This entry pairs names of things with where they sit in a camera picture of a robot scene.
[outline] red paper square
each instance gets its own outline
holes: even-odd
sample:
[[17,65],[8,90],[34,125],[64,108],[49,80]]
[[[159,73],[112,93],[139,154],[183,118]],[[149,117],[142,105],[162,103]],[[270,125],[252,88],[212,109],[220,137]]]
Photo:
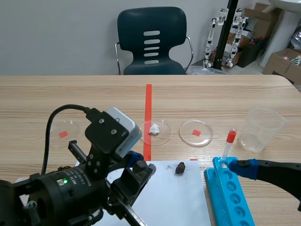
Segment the red paper square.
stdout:
[[60,133],[60,137],[61,137],[61,138],[64,138],[64,137],[66,137],[66,136],[68,136],[68,132],[67,132],[67,131],[64,131],[64,132],[61,132],[61,133]]
[[192,134],[199,137],[201,135],[201,131],[194,129]]

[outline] petri dish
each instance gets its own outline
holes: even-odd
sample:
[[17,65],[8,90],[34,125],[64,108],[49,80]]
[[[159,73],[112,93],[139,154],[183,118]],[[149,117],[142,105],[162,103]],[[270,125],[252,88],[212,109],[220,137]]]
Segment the petri dish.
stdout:
[[78,140],[80,127],[74,120],[54,121],[50,130],[50,146],[67,147],[69,141]]
[[[153,135],[149,134],[149,129],[144,131],[144,128],[150,128],[153,124],[157,124],[159,126],[160,132],[159,134]],[[164,120],[156,120],[153,119],[151,121],[146,121],[140,126],[140,130],[142,133],[141,140],[149,145],[162,145],[165,144],[171,137],[171,129],[169,125],[167,125]]]
[[213,130],[207,123],[199,120],[185,122],[179,130],[181,139],[189,145],[202,147],[209,144]]

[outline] black chair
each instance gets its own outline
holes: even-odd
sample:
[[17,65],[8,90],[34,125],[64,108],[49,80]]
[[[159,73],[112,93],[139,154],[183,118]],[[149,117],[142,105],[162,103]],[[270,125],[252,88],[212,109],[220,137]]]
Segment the black chair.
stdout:
[[[186,74],[193,59],[192,44],[186,37],[185,13],[177,7],[134,8],[118,16],[119,42],[115,44],[118,72],[120,74],[117,45],[133,53],[133,62],[124,74]],[[182,65],[169,58],[169,50],[188,39],[191,60]]]

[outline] black rock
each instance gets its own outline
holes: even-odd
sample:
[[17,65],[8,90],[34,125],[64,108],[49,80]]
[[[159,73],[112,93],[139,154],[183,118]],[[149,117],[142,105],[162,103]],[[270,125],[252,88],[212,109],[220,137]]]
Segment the black rock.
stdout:
[[180,162],[178,167],[175,169],[176,174],[182,174],[185,171],[185,164],[184,162]]

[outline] gray wall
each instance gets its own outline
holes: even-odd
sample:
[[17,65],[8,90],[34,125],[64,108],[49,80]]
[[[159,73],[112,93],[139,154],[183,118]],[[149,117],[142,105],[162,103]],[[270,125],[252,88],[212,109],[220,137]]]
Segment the gray wall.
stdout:
[[[128,8],[176,6],[187,16],[196,62],[203,58],[211,18],[227,0],[1,0],[0,75],[117,74],[117,17]],[[251,5],[240,0],[239,6]],[[220,28],[215,34],[217,45]],[[171,58],[186,66],[189,45]],[[122,69],[132,54],[121,51]]]

